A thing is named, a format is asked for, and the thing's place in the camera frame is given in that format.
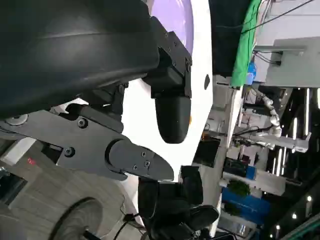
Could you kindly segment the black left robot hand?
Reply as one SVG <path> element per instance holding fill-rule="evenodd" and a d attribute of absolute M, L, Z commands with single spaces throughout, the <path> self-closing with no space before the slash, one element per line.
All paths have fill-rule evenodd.
<path fill-rule="evenodd" d="M 125 88 L 151 88 L 162 139 L 191 116 L 192 57 L 141 0 L 3 0 L 0 129 L 45 144 L 59 167 L 123 181 L 171 182 L 171 165 L 123 135 Z"/>

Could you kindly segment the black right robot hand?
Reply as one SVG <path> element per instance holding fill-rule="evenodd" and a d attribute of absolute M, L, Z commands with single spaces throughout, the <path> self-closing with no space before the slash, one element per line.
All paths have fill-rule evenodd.
<path fill-rule="evenodd" d="M 138 212 L 151 240 L 197 240 L 197 232 L 219 217 L 213 205 L 203 204 L 199 167 L 182 166 L 180 177 L 180 182 L 139 179 Z"/>

